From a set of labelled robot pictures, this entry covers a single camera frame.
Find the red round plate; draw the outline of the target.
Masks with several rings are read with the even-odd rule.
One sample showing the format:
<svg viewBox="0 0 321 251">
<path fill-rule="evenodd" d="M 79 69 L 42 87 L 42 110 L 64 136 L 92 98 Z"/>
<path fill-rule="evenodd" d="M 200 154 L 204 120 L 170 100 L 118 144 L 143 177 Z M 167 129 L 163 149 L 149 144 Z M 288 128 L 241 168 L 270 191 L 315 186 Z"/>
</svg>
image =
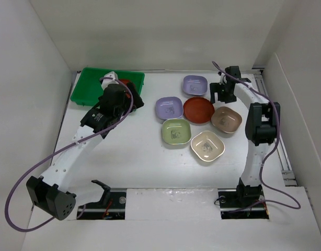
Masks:
<svg viewBox="0 0 321 251">
<path fill-rule="evenodd" d="M 136 89 L 135 84 L 129 80 L 129 79 L 119 79 L 120 82 L 122 82 L 128 89 Z"/>
<path fill-rule="evenodd" d="M 189 98 L 183 105 L 184 116 L 196 124 L 207 123 L 215 112 L 213 104 L 203 97 Z"/>
</svg>

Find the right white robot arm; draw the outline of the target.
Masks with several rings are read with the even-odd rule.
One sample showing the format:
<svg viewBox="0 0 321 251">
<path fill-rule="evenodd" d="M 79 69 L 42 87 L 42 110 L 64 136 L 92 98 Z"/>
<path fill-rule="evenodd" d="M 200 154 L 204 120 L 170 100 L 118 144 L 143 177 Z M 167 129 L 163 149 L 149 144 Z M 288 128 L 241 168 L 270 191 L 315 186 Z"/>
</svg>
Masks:
<svg viewBox="0 0 321 251">
<path fill-rule="evenodd" d="M 261 196 L 261 168 L 270 145 L 278 138 L 280 105 L 271 102 L 266 95 L 255 90 L 249 80 L 242 78 L 238 66 L 222 70 L 216 63 L 214 65 L 220 81 L 210 84 L 211 103 L 228 104 L 239 99 L 248 109 L 245 124 L 248 154 L 233 202 L 235 207 L 245 208 L 256 204 Z"/>
</svg>

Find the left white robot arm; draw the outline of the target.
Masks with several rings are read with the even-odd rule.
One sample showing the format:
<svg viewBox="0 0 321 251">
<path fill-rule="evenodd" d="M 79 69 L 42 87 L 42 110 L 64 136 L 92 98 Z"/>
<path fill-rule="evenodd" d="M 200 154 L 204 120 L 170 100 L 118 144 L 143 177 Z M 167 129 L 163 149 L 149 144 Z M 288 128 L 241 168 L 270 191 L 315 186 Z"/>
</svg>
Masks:
<svg viewBox="0 0 321 251">
<path fill-rule="evenodd" d="M 66 219 L 76 205 L 76 194 L 68 191 L 74 174 L 118 122 L 143 105 L 133 83 L 108 84 L 98 102 L 81 119 L 73 137 L 74 145 L 63 151 L 40 177 L 31 176 L 27 180 L 34 206 L 57 220 Z"/>
</svg>

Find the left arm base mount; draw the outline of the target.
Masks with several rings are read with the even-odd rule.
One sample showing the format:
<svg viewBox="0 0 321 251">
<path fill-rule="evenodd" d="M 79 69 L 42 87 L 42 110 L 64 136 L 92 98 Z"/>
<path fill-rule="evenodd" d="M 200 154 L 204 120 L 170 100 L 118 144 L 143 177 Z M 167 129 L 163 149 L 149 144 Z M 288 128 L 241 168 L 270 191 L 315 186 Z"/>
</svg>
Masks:
<svg viewBox="0 0 321 251">
<path fill-rule="evenodd" d="M 90 202 L 77 209 L 77 220 L 124 220 L 127 201 L 126 189 L 111 189 L 106 199 Z"/>
</svg>

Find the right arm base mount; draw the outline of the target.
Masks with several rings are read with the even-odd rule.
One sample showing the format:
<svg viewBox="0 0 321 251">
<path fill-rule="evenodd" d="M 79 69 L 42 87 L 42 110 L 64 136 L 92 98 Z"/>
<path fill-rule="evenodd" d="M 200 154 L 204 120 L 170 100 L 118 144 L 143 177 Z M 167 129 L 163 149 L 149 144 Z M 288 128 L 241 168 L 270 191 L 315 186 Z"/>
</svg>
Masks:
<svg viewBox="0 0 321 251">
<path fill-rule="evenodd" d="M 240 197 L 236 189 L 218 189 L 214 204 L 220 208 L 222 220 L 269 219 L 265 203 L 255 202 L 265 199 L 263 191 L 254 196 Z"/>
</svg>

